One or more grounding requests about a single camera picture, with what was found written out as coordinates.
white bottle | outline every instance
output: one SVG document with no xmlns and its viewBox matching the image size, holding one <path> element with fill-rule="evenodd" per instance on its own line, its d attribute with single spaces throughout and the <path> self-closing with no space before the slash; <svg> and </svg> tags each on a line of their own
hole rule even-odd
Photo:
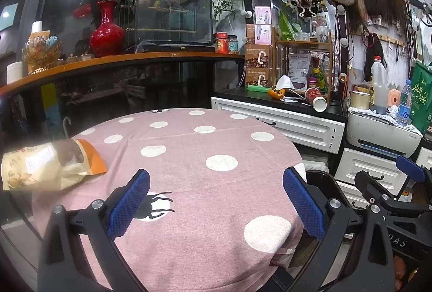
<svg viewBox="0 0 432 292">
<path fill-rule="evenodd" d="M 371 68 L 371 101 L 369 109 L 377 114 L 387 114 L 388 86 L 387 72 L 381 63 L 381 57 L 375 56 Z"/>
</svg>

blue gripper pad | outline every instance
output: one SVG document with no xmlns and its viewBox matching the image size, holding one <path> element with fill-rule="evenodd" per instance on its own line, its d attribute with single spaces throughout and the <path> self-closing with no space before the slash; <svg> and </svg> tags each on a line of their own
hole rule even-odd
<svg viewBox="0 0 432 292">
<path fill-rule="evenodd" d="M 109 213 L 107 234 L 112 240 L 124 235 L 149 189 L 150 175 L 142 170 Z"/>
<path fill-rule="evenodd" d="M 324 237 L 324 215 L 306 189 L 306 183 L 294 174 L 295 169 L 288 168 L 283 173 L 283 188 L 294 205 L 308 234 L 318 241 Z"/>
<path fill-rule="evenodd" d="M 408 175 L 408 177 L 413 179 L 415 182 L 425 182 L 426 180 L 423 169 L 402 155 L 396 159 L 396 168 Z"/>
</svg>

white drawer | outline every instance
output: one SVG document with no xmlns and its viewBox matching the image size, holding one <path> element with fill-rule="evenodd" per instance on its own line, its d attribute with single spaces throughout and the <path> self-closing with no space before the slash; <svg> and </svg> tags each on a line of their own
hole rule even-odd
<svg viewBox="0 0 432 292">
<path fill-rule="evenodd" d="M 424 147 L 420 148 L 416 164 L 422 165 L 425 168 L 430 169 L 432 167 L 432 151 Z"/>
<path fill-rule="evenodd" d="M 366 208 L 366 206 L 369 205 L 368 201 L 363 198 L 362 193 L 357 189 L 357 187 L 340 181 L 336 182 L 345 195 L 346 199 L 353 207 L 356 206 L 360 208 Z"/>
<path fill-rule="evenodd" d="M 379 183 L 395 196 L 399 193 L 407 179 L 407 176 L 396 168 L 394 161 L 350 150 L 349 148 L 343 150 L 342 158 L 334 178 L 338 181 L 354 185 L 356 173 L 361 170 L 369 172 L 369 175 L 376 178 L 384 176 L 382 180 L 379 180 Z"/>
<path fill-rule="evenodd" d="M 291 141 L 330 153 L 338 153 L 344 123 L 252 103 L 212 97 L 212 109 L 230 111 L 274 123 Z"/>
</svg>

green bag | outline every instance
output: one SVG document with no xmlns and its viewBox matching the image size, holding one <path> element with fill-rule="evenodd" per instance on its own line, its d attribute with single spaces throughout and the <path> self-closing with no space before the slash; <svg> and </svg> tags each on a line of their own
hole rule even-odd
<svg viewBox="0 0 432 292">
<path fill-rule="evenodd" d="M 411 79 L 413 103 L 410 119 L 413 125 L 424 135 L 432 120 L 432 70 L 416 61 Z"/>
</svg>

red paper cup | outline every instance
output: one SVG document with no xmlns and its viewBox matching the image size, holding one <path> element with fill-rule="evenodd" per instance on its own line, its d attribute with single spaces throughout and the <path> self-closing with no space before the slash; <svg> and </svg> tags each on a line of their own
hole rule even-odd
<svg viewBox="0 0 432 292">
<path fill-rule="evenodd" d="M 327 108 L 326 99 L 321 96 L 320 90 L 316 87 L 310 87 L 305 92 L 306 101 L 315 109 L 318 113 L 324 112 Z"/>
</svg>

